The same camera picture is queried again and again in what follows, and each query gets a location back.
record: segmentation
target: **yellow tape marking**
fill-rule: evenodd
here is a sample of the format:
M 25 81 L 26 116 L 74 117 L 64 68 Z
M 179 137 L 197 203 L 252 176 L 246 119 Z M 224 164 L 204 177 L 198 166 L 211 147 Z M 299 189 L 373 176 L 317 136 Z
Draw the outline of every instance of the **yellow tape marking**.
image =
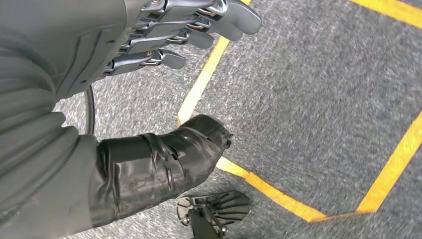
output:
M 413 26 L 422 28 L 422 10 L 419 8 L 410 6 L 396 0 L 350 0 L 372 10 L 378 11 L 382 14 L 391 16 L 397 20 L 406 22 Z M 246 4 L 250 3 L 250 0 L 243 1 Z M 229 40 L 224 37 L 220 37 L 214 50 L 211 53 L 208 61 L 206 62 L 203 70 L 198 76 L 197 81 L 189 91 L 182 106 L 178 112 L 178 125 L 186 122 L 192 115 L 198 101 L 201 98 L 208 82 L 210 81 L 212 74 L 214 73 L 224 50 L 227 48 Z M 415 154 L 419 145 L 422 142 L 422 112 L 418 118 L 413 122 L 405 136 L 397 146 L 393 155 L 381 171 L 377 180 L 368 191 L 365 198 L 362 200 L 359 208 L 354 213 L 346 213 L 336 216 L 326 216 L 324 213 L 303 204 L 286 194 L 280 192 L 264 180 L 259 178 L 253 173 L 250 173 L 231 162 L 227 158 L 222 157 L 218 163 L 217 168 L 239 176 L 252 187 L 256 188 L 264 195 L 269 197 L 275 203 L 279 204 L 286 210 L 295 214 L 296 216 L 304 219 L 307 222 L 322 222 L 326 220 L 332 220 L 337 218 L 344 218 L 350 216 L 358 216 L 367 213 L 376 212 L 387 197 L 388 193 L 394 186 L 395 182 L 403 172 L 406 165 L 409 163 L 412 156 Z
M 397 0 L 350 0 L 407 24 L 422 28 L 422 10 Z
M 218 39 L 218 42 L 215 45 L 215 48 L 212 51 L 210 57 L 208 58 L 208 61 L 205 63 L 204 68 L 199 74 L 197 81 L 192 86 L 191 90 L 183 101 L 179 112 L 177 113 L 178 126 L 186 122 L 191 117 L 228 43 L 229 40 L 222 36 Z
M 244 178 L 245 181 L 252 187 L 263 193 L 278 205 L 282 206 L 283 208 L 287 209 L 291 213 L 307 222 L 311 222 L 315 219 L 326 218 L 324 213 L 321 213 L 320 211 L 287 196 L 286 194 L 280 192 L 273 186 L 266 183 L 255 174 L 246 171 L 239 165 L 229 161 L 224 157 L 218 161 L 217 168 Z
M 422 112 L 410 125 L 357 212 L 376 212 L 422 143 Z

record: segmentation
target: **black cable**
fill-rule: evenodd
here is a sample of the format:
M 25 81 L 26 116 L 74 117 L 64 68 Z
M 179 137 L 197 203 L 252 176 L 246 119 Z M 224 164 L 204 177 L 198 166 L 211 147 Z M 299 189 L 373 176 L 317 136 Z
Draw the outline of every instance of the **black cable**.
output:
M 94 134 L 95 130 L 95 100 L 92 85 L 85 91 L 85 111 L 87 116 L 87 122 L 85 125 L 86 134 Z

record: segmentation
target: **screw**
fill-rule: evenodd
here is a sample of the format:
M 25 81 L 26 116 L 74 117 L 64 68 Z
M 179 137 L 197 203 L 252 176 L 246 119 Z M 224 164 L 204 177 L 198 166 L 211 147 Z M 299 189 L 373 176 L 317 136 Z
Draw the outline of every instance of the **screw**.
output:
M 185 217 L 185 218 L 183 219 L 183 223 L 184 223 L 184 224 L 188 224 L 190 221 L 191 221 L 191 220 L 190 220 L 188 217 Z

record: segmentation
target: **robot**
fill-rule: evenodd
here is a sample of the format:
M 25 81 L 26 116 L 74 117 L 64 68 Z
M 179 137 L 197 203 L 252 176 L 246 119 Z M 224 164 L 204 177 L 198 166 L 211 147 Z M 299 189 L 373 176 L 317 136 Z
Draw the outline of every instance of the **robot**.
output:
M 106 76 L 182 68 L 168 44 L 209 48 L 211 33 L 239 40 L 260 26 L 240 0 L 0 1 L 0 238 L 72 235 L 204 182 L 231 144 L 218 119 L 199 115 L 168 134 L 98 142 L 93 116 L 79 135 L 52 110 L 74 94 L 89 96 Z M 225 222 L 205 201 L 179 214 L 214 223 L 222 235 Z

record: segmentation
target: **yellow line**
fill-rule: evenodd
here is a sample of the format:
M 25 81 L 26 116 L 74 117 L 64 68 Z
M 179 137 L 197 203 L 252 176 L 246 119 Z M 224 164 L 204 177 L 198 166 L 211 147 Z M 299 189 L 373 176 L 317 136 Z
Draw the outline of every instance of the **yellow line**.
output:
M 422 28 L 422 10 L 405 4 L 396 0 L 350 0 L 372 10 L 378 11 L 385 15 L 391 16 L 400 21 Z M 249 4 L 250 0 L 244 0 L 246 4 Z M 206 62 L 203 70 L 198 76 L 197 81 L 186 96 L 182 107 L 178 112 L 178 125 L 187 121 L 198 101 L 201 98 L 208 82 L 210 81 L 212 74 L 214 73 L 226 47 L 228 46 L 229 40 L 220 37 L 214 50 L 211 53 L 208 61 Z M 388 193 L 394 186 L 395 182 L 403 172 L 404 168 L 417 151 L 419 145 L 422 142 L 422 113 L 413 122 L 408 132 L 405 134 L 393 155 L 381 171 L 377 180 L 368 191 L 365 198 L 362 200 L 360 206 L 355 213 L 348 213 L 336 216 L 326 216 L 320 211 L 305 205 L 287 195 L 280 192 L 273 186 L 269 185 L 261 178 L 253 173 L 250 173 L 231 162 L 230 160 L 222 157 L 218 163 L 217 168 L 227 171 L 231 174 L 239 176 L 252 187 L 256 188 L 264 195 L 269 197 L 271 200 L 284 207 L 286 210 L 295 214 L 296 216 L 304 219 L 307 222 L 321 222 L 336 218 L 349 217 L 362 215 L 365 213 L 371 213 L 378 210 Z
M 217 168 L 244 178 L 245 181 L 249 183 L 252 187 L 263 193 L 265 196 L 273 200 L 278 205 L 282 206 L 289 212 L 295 214 L 296 216 L 302 218 L 307 222 L 326 218 L 326 215 L 324 213 L 321 213 L 320 211 L 287 196 L 286 194 L 280 192 L 270 184 L 266 183 L 264 180 L 262 180 L 255 174 L 246 171 L 242 167 L 238 166 L 237 164 L 229 161 L 224 157 L 222 157 L 218 161 Z
M 206 62 L 204 68 L 202 69 L 201 73 L 198 76 L 197 81 L 194 83 L 194 86 L 192 86 L 191 90 L 189 91 L 188 95 L 183 101 L 179 112 L 177 113 L 178 125 L 181 125 L 182 123 L 186 122 L 191 117 L 228 43 L 229 43 L 229 40 L 227 40 L 224 37 L 220 37 L 218 39 L 218 42 L 215 45 L 215 48 L 212 51 L 211 56 Z
M 376 212 L 422 143 L 422 112 L 410 125 L 357 212 Z
M 422 28 L 422 10 L 397 0 L 350 0 L 407 24 Z

